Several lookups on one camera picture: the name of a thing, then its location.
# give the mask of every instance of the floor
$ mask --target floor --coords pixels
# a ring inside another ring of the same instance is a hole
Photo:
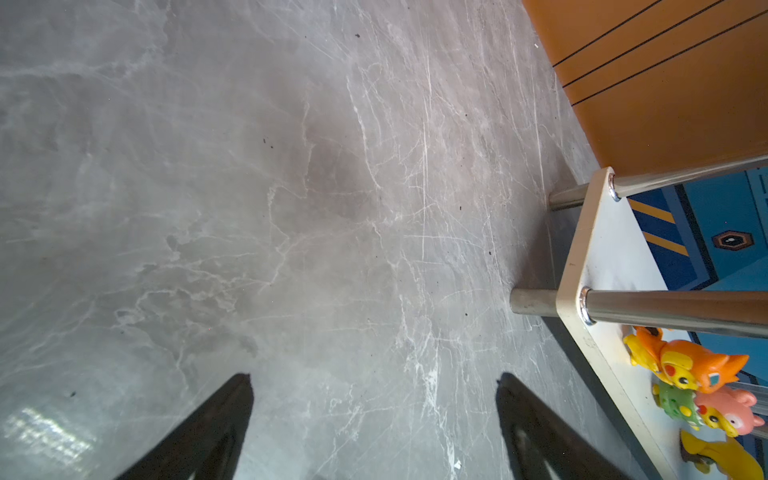
[[[639,476],[542,320],[597,168],[517,0],[0,5],[0,463],[113,478],[235,372],[237,478],[510,478],[520,376]]]

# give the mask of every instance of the brown hexagon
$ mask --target brown hexagon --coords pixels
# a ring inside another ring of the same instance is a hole
[[[751,247],[755,244],[755,239],[751,233],[728,230],[712,237],[712,242],[717,248],[735,252]]]

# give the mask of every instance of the yellow toy figurine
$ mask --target yellow toy figurine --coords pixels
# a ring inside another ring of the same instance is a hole
[[[680,454],[684,461],[693,462],[703,473],[709,473],[710,465],[715,463],[729,480],[763,480],[760,464],[732,437],[727,437],[725,442],[705,442],[683,430]]]
[[[747,355],[721,355],[687,340],[661,339],[661,330],[637,327],[624,337],[632,365],[655,373],[661,381],[683,390],[712,393],[730,382],[749,359]]]

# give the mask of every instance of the yellow stripe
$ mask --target yellow stripe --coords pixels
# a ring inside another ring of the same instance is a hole
[[[627,198],[627,200],[629,200],[629,204],[630,204],[630,207],[632,207],[632,210],[636,212],[640,212],[646,215],[651,215],[652,217],[656,217],[658,219],[664,220],[665,222],[674,223],[674,218],[672,217],[672,214],[667,212],[666,210],[652,207],[651,205],[642,204],[637,200],[632,200],[631,198]]]
[[[677,252],[680,255],[685,255],[688,257],[688,250],[686,250],[685,247],[682,245],[670,242],[666,238],[657,237],[656,235],[651,235],[650,233],[643,232],[643,235],[645,236],[645,240],[648,243],[652,243],[653,245],[658,245],[659,247],[666,248],[667,250],[672,250],[673,252]]]

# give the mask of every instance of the toy figurine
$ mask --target toy figurine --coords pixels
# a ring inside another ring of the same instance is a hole
[[[760,464],[733,437],[727,437],[725,442],[705,442],[682,431],[680,455],[702,473],[709,473],[710,465],[715,463],[729,480],[763,480]]]
[[[765,420],[753,415],[750,408],[757,403],[757,398],[746,390],[724,386],[715,393],[698,392],[694,402],[704,423],[724,430],[729,437],[746,435],[756,426],[765,425]]]
[[[697,413],[697,405],[694,402],[696,392],[693,390],[680,390],[666,383],[654,384],[652,388],[656,405],[664,409],[664,412],[676,420],[684,420],[694,430],[698,430],[703,423]]]
[[[661,339],[661,330],[654,333],[644,327],[624,338],[633,365],[655,373],[659,379],[683,390],[704,393],[717,391],[726,383],[736,382],[736,374],[749,359],[747,355],[721,355],[687,340]]]

